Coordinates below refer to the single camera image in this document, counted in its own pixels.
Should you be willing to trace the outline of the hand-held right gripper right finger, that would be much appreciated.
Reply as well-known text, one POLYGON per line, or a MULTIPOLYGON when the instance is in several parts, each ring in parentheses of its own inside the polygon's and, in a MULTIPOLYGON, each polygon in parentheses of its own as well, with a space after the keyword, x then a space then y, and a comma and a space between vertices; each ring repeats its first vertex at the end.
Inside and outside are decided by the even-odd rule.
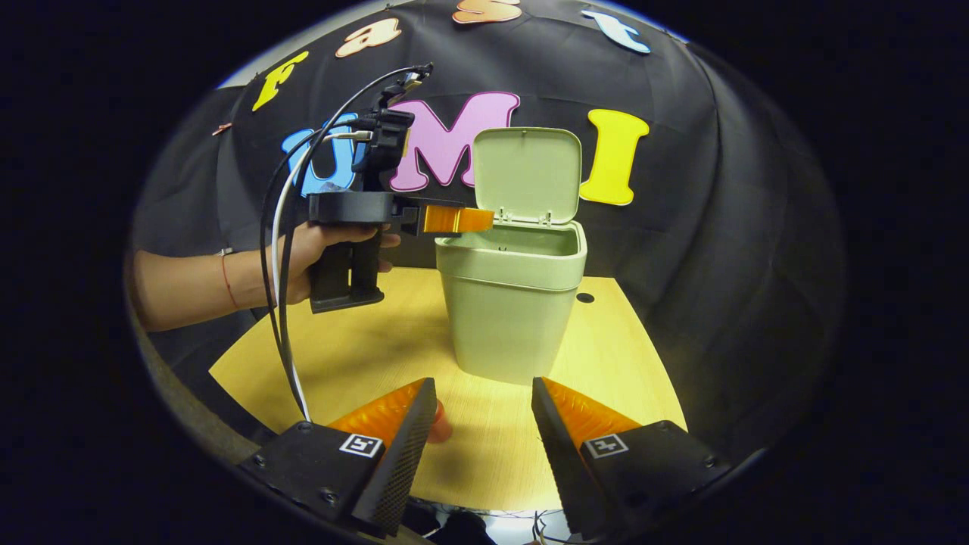
POLYGON ((591 542, 658 530, 734 468, 673 421, 637 423, 550 377, 533 380, 531 410, 570 531, 591 542))

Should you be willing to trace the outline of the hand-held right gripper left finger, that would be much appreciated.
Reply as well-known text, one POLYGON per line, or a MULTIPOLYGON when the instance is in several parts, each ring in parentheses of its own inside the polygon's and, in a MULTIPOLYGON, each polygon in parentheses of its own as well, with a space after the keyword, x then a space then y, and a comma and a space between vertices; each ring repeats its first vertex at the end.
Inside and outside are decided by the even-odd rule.
POLYGON ((328 425, 300 421, 238 464, 252 484, 312 519, 374 538, 398 533, 437 412, 422 377, 328 425))

